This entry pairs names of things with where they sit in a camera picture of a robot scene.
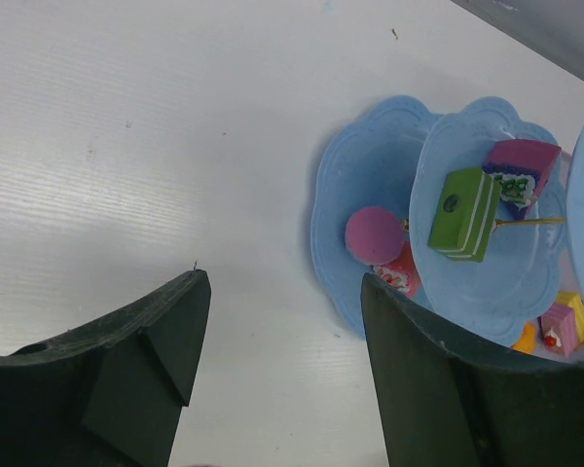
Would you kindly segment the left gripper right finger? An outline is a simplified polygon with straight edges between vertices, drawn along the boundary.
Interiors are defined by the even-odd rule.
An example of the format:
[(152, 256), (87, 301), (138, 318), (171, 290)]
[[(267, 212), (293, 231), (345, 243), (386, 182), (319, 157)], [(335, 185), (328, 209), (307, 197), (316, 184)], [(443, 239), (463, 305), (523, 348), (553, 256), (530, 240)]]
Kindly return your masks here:
[(584, 466), (584, 362), (487, 341), (363, 278), (366, 342), (392, 466)]

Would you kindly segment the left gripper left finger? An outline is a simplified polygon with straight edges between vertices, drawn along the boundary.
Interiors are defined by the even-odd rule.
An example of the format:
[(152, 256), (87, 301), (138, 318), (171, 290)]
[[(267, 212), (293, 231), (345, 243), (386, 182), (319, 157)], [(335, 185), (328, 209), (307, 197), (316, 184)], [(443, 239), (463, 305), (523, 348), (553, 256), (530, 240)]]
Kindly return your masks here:
[(165, 466), (211, 299), (186, 271), (136, 302), (0, 355), (0, 466)]

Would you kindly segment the red pink macaron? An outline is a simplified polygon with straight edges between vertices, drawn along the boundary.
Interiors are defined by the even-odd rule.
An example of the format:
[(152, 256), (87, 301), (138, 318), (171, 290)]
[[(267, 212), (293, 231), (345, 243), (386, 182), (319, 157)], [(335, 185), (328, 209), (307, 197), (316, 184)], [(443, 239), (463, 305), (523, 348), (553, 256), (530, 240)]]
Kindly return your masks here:
[(398, 292), (412, 299), (421, 286), (409, 241), (405, 241), (400, 255), (393, 261), (373, 266), (373, 272)]

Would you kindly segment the pink strawberry cake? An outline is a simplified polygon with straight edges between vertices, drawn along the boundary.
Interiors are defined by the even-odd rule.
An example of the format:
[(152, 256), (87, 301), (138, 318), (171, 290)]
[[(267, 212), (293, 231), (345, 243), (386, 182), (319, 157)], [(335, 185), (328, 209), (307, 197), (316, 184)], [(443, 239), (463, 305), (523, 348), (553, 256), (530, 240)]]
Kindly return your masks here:
[(568, 357), (577, 348), (579, 338), (572, 307), (552, 304), (539, 320), (547, 350)]

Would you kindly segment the yellow pink cake slice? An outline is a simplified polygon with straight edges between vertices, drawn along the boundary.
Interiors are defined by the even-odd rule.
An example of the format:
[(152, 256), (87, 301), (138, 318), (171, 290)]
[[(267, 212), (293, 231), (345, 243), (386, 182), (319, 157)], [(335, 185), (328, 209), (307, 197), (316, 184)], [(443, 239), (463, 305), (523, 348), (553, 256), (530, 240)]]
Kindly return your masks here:
[(581, 296), (576, 292), (560, 291), (556, 302), (573, 309), (577, 335), (581, 343), (584, 343), (584, 304)]

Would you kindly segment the green striped macaron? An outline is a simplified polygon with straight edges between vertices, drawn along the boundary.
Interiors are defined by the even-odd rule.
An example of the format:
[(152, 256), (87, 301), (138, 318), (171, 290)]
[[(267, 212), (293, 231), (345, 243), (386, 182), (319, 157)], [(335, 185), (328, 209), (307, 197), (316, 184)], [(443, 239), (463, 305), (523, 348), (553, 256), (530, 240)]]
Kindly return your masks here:
[(500, 202), (501, 185), (480, 167), (450, 172), (437, 205), (428, 246), (453, 261), (481, 263)]

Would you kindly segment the purple cake slice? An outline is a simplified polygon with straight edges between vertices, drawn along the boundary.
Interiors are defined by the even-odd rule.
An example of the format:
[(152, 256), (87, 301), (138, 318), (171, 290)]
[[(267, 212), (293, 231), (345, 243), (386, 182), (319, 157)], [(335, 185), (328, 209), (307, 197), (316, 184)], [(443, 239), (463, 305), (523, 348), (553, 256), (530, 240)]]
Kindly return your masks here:
[(501, 186), (500, 198), (514, 220), (525, 220), (547, 185), (562, 149), (527, 139), (495, 143), (482, 169)]

